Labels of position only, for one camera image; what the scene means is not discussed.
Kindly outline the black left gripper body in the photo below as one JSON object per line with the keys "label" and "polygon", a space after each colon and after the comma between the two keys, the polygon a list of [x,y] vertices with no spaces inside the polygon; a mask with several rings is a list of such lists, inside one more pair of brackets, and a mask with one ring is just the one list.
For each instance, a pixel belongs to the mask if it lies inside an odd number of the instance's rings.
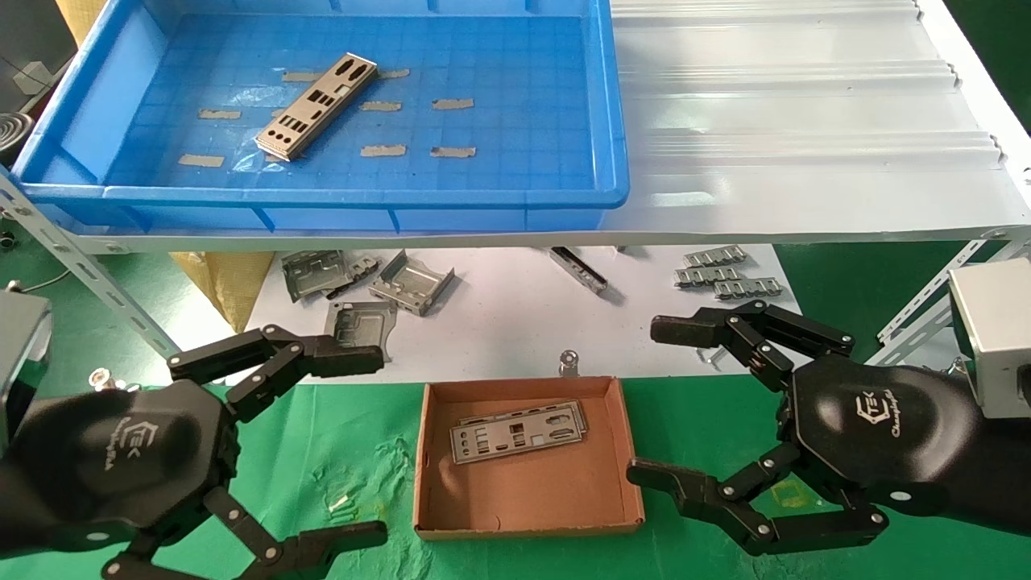
{"label": "black left gripper body", "polygon": [[239,453],[235,419],[189,381],[33,401],[2,455],[2,556],[180,542]]}

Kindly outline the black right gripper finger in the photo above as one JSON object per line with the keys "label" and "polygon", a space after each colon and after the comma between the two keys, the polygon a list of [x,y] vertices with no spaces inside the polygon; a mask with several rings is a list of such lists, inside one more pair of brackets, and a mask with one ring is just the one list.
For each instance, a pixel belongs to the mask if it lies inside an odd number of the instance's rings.
{"label": "black right gripper finger", "polygon": [[778,345],[809,359],[850,356],[854,338],[763,300],[736,308],[700,308],[689,318],[656,316],[648,335],[658,344],[710,349],[721,346],[771,393],[785,393],[794,363]]}
{"label": "black right gripper finger", "polygon": [[836,512],[770,518],[754,509],[751,501],[792,474],[802,458],[795,445],[777,445],[724,482],[703,471],[633,458],[627,479],[669,494],[681,517],[722,528],[752,557],[860,547],[888,527],[888,517],[873,504],[840,488],[831,491],[841,506]]}

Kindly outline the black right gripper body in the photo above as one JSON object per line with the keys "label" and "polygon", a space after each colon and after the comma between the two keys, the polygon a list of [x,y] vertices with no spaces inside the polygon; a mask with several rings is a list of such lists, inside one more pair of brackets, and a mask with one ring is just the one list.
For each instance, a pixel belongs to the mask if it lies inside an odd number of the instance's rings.
{"label": "black right gripper body", "polygon": [[1029,420],[987,418],[965,379],[827,355],[785,385],[794,473],[822,498],[1028,535]]}

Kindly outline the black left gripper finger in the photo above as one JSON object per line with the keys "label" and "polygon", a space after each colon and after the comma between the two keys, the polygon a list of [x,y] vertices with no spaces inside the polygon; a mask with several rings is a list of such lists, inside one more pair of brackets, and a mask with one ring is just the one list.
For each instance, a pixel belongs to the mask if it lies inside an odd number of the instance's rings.
{"label": "black left gripper finger", "polygon": [[[380,521],[300,532],[274,540],[251,517],[227,488],[218,486],[202,500],[206,515],[214,516],[251,551],[254,560],[238,579],[324,579],[340,554],[383,546],[389,532]],[[103,579],[197,579],[181,570],[156,565],[157,537],[140,535],[101,570]]]}
{"label": "black left gripper finger", "polygon": [[295,335],[277,325],[255,328],[167,360],[171,379],[204,385],[236,372],[250,375],[227,393],[226,407],[250,422],[311,375],[367,375],[383,370],[380,346],[342,346],[331,335]]}

